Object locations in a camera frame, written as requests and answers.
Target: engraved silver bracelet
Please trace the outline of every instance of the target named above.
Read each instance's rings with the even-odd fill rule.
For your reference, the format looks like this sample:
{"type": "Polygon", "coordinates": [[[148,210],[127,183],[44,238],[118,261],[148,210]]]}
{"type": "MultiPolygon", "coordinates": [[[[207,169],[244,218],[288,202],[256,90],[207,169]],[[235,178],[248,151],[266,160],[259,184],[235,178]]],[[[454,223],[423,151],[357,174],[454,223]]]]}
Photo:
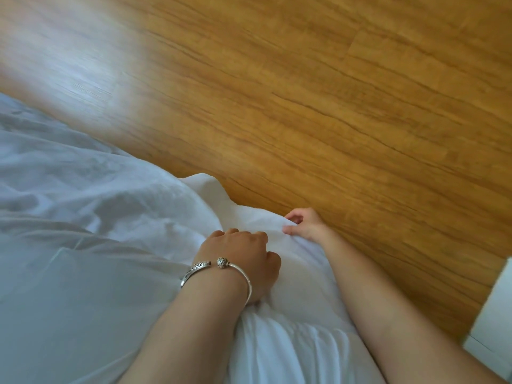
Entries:
{"type": "MultiPolygon", "coordinates": [[[[187,280],[189,280],[193,274],[201,271],[202,269],[209,268],[209,267],[211,267],[211,261],[202,261],[202,262],[192,265],[191,268],[187,271],[187,273],[185,274],[185,276],[183,276],[183,278],[181,280],[181,288],[183,288],[183,286],[185,285],[187,280]]],[[[249,280],[249,277],[244,272],[244,270],[242,268],[240,268],[238,265],[230,263],[227,260],[227,258],[218,258],[217,259],[217,267],[220,269],[224,269],[227,267],[233,267],[234,269],[239,271],[245,277],[245,279],[247,280],[247,285],[249,287],[248,288],[249,292],[247,294],[247,300],[245,301],[245,305],[247,305],[247,303],[249,303],[249,300],[251,299],[251,295],[253,294],[253,285],[251,284],[251,281],[249,280]]]]}

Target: forearm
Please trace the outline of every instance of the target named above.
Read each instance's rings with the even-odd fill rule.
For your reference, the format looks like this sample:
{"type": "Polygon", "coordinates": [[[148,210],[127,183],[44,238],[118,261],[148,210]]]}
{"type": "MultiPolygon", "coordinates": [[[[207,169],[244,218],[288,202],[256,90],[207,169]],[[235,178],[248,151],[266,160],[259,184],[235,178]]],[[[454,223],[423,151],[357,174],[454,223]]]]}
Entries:
{"type": "Polygon", "coordinates": [[[408,301],[379,265],[336,232],[325,229],[318,237],[352,320],[368,348],[375,349],[408,301]]]}
{"type": "Polygon", "coordinates": [[[329,229],[318,242],[350,316],[390,384],[502,383],[424,317],[374,261],[329,229]]]}
{"type": "Polygon", "coordinates": [[[120,383],[221,382],[246,297],[238,271],[198,272],[157,320],[120,383]]]}

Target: wood grain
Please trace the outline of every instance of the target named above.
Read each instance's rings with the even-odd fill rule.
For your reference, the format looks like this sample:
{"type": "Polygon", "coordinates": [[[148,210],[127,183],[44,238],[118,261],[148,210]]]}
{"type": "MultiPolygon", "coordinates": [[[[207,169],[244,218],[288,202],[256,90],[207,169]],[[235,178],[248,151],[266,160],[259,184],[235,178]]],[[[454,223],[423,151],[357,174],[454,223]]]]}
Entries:
{"type": "Polygon", "coordinates": [[[2,92],[311,205],[461,338],[512,247],[511,0],[0,0],[2,92]]]}

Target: hand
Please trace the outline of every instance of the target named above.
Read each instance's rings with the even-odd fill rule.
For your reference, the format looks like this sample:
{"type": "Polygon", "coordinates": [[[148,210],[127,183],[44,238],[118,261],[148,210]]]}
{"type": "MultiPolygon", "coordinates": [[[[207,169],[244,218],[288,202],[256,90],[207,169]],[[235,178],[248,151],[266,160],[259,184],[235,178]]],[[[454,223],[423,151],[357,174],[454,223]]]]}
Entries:
{"type": "MultiPolygon", "coordinates": [[[[255,303],[270,292],[281,268],[281,258],[277,253],[267,252],[267,243],[268,236],[265,232],[253,234],[229,229],[224,233],[217,230],[201,245],[195,255],[194,264],[211,261],[212,266],[216,267],[218,258],[227,258],[230,263],[238,265],[247,274],[253,286],[249,303],[255,303]]],[[[232,267],[220,271],[226,274],[231,271],[231,274],[238,274],[245,280],[243,275],[232,267]]]]}
{"type": "Polygon", "coordinates": [[[285,215],[286,219],[295,222],[297,226],[283,226],[283,233],[297,235],[318,243],[323,232],[330,231],[329,226],[323,222],[318,213],[311,207],[306,209],[293,209],[285,215]]]}

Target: bedding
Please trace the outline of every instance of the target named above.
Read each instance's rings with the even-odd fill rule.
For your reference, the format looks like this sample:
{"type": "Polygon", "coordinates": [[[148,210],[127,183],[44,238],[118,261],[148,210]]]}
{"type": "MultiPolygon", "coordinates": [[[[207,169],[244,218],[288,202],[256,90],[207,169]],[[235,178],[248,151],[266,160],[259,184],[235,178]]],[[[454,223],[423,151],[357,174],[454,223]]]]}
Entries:
{"type": "Polygon", "coordinates": [[[267,232],[271,294],[239,321],[226,383],[384,383],[321,248],[0,95],[0,381],[112,383],[214,230],[267,232]]]}

